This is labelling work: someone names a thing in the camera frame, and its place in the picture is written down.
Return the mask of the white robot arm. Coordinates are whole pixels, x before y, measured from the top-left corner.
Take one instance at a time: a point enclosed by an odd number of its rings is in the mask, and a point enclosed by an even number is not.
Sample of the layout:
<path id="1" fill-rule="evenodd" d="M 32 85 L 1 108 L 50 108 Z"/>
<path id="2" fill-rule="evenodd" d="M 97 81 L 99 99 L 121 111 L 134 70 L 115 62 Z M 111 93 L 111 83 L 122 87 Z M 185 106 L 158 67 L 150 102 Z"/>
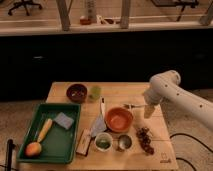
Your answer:
<path id="1" fill-rule="evenodd" d="M 213 103 L 179 87 L 180 74 L 175 70 L 153 75 L 149 88 L 144 92 L 148 105 L 158 105 L 163 98 L 187 110 L 204 126 L 213 132 Z"/>

